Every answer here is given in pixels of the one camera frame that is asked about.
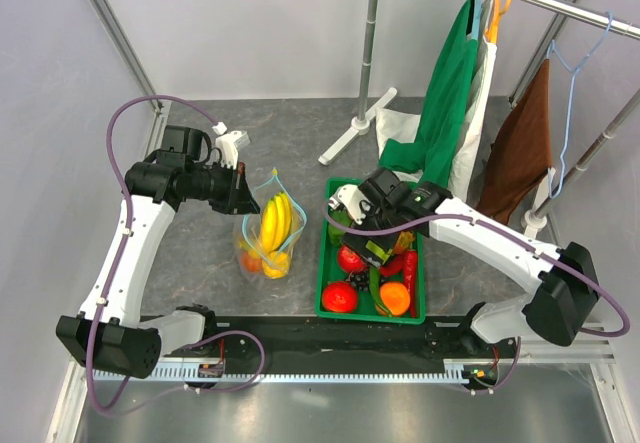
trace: brown towel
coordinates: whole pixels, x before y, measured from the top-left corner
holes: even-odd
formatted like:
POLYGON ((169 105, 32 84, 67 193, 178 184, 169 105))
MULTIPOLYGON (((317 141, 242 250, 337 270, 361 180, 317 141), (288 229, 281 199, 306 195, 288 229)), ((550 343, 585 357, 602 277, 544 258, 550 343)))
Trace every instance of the brown towel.
POLYGON ((552 164, 549 60, 545 60, 498 133, 476 209, 506 225, 513 210, 552 164))

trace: glossy gray surface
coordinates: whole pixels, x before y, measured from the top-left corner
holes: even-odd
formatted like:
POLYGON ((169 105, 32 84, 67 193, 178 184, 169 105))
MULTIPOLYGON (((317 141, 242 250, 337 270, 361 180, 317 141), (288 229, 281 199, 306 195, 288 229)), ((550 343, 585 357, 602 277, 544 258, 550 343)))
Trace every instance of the glossy gray surface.
MULTIPOLYGON (((607 443, 588 367, 519 367, 493 396, 436 385, 259 384, 238 393, 179 392, 125 418, 85 410, 76 443, 607 443)), ((130 383, 124 405, 175 383, 130 383)), ((99 383, 103 401, 117 383, 99 383)))
MULTIPOLYGON (((149 276, 142 314, 166 314, 176 306, 200 303, 221 315, 314 314, 319 259, 321 205, 325 184, 333 176, 363 178, 377 166, 374 129, 358 138, 332 165, 318 156, 348 127, 356 112, 353 98, 310 100, 205 101, 200 104, 231 129, 249 132, 251 145, 241 152, 250 186, 269 178, 277 167, 292 197, 309 222, 298 241, 291 272, 280 280, 247 283, 234 256, 233 217, 213 213, 203 202, 186 202, 160 244, 149 276)), ((398 98, 391 108, 420 113, 421 98, 398 98)), ((489 144, 509 113, 506 98, 491 98, 469 203, 482 185, 482 164, 489 144)), ((169 124, 203 128, 205 120, 174 104, 169 124)), ((518 214, 512 217, 517 225, 518 214)), ((521 289, 504 275, 452 246, 425 240, 427 310, 431 314, 463 314, 479 301, 501 301, 521 289)))

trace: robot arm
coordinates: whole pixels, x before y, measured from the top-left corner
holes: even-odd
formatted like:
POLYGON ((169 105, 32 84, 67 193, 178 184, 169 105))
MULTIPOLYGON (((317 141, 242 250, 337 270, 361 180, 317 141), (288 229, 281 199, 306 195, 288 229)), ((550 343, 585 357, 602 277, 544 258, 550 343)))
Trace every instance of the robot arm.
MULTIPOLYGON (((379 168, 362 184, 339 188, 329 201, 333 209, 345 207, 358 229, 381 230, 429 215, 464 215, 461 219, 435 219, 416 226, 424 236, 450 243, 485 261, 520 285, 525 294, 500 303, 476 305, 472 332, 487 343, 537 334, 560 346, 569 346, 598 301, 584 283, 539 257, 553 255, 597 282, 588 250, 571 243, 566 249, 535 241, 481 215, 447 190, 429 182, 411 189, 395 174, 379 168), (490 222, 501 233, 533 247, 527 251, 514 241, 479 224, 490 222)), ((343 243, 373 266, 391 255, 397 234, 360 236, 346 233, 343 243)))
POLYGON ((200 341, 215 327, 215 314, 205 307, 181 307, 171 315, 140 322, 142 294, 151 265, 180 204, 187 199, 207 200, 224 214, 259 213, 251 196, 238 149, 248 144, 246 132, 234 131, 216 139, 186 127, 168 126, 161 148, 127 172, 132 195, 133 224, 125 227, 123 201, 119 223, 104 265, 76 317, 62 316, 56 334, 80 363, 86 361, 89 327, 123 233, 129 240, 113 278, 100 318, 94 367, 136 378, 147 377, 160 356, 200 341), (202 142, 207 158, 198 161, 202 142), (214 148, 219 161, 207 165, 214 148))

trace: plastic bag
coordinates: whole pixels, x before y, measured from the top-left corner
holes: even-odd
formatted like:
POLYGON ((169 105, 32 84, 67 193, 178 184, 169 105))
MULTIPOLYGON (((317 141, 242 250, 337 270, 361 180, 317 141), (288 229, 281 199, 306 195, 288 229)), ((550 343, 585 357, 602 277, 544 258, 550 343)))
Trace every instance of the plastic bag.
POLYGON ((238 218, 233 228, 236 257, 249 281, 287 276, 293 248, 307 224, 307 215, 273 170, 273 176, 252 190, 260 205, 259 215, 238 218))

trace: orange hanger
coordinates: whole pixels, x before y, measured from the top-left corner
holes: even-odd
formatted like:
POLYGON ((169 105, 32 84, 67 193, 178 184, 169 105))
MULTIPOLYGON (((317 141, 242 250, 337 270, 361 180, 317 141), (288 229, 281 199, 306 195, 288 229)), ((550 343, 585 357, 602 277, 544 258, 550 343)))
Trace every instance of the orange hanger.
POLYGON ((494 0, 494 13, 493 18, 491 19, 491 25, 485 31, 485 36, 491 43, 496 43, 498 41, 498 27, 500 26, 500 20, 502 17, 509 11, 509 7, 511 6, 511 0, 507 0, 504 4, 504 8, 498 10, 500 8, 500 1, 494 0))

